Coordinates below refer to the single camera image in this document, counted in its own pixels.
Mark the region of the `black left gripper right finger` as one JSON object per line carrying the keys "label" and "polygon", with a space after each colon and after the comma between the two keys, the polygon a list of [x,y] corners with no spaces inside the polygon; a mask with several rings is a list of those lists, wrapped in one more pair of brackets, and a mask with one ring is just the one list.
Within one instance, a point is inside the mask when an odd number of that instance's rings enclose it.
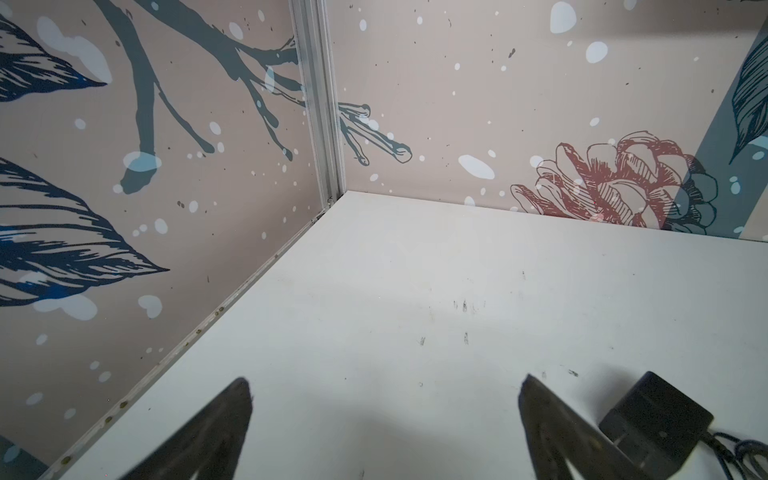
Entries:
{"label": "black left gripper right finger", "polygon": [[518,407],[535,476],[571,479],[646,479],[648,476],[609,443],[544,383],[527,375]]}

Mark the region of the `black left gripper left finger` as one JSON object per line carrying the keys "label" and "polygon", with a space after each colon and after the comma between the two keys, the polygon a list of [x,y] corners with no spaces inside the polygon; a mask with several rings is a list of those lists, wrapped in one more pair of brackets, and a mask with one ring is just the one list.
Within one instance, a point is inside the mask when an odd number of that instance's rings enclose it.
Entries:
{"label": "black left gripper left finger", "polygon": [[123,480],[232,480],[253,412],[248,381],[239,377]]}

